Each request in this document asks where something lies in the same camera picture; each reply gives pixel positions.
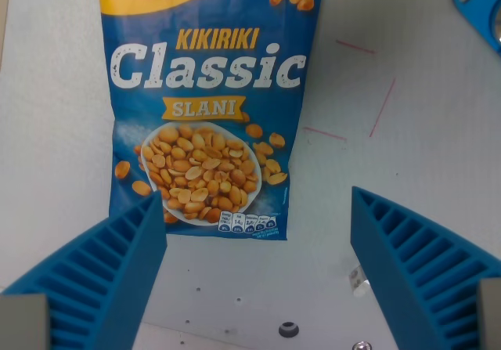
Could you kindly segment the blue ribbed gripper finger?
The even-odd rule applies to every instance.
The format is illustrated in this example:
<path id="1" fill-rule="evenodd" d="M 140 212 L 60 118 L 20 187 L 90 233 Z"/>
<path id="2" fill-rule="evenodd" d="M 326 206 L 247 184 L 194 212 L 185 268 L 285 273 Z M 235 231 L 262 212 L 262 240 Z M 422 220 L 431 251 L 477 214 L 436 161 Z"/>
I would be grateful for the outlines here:
<path id="1" fill-rule="evenodd" d="M 351 245 L 400 349 L 479 349 L 477 291 L 500 260 L 393 201 L 351 191 Z"/>
<path id="2" fill-rule="evenodd" d="M 1 296 L 46 300 L 50 349 L 130 349 L 166 249 L 154 193 L 62 246 Z"/>

